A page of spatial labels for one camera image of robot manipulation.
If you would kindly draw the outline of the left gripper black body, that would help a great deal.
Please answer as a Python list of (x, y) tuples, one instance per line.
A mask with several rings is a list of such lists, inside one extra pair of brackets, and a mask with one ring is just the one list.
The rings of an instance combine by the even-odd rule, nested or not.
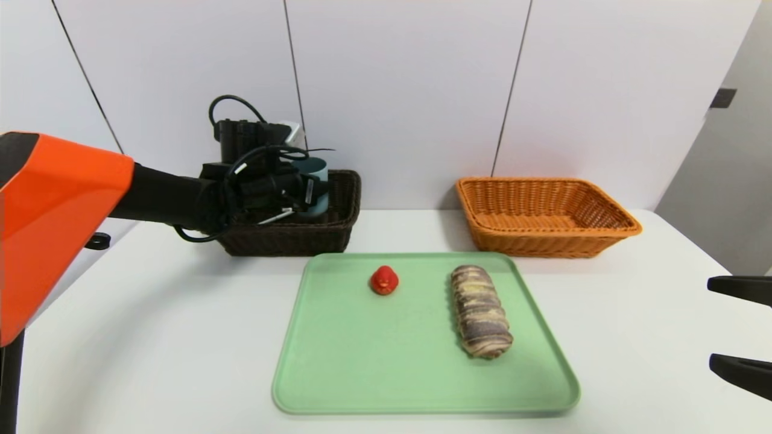
[(280, 209), (308, 212), (317, 203), (317, 185), (320, 179), (299, 172), (271, 176), (274, 203)]

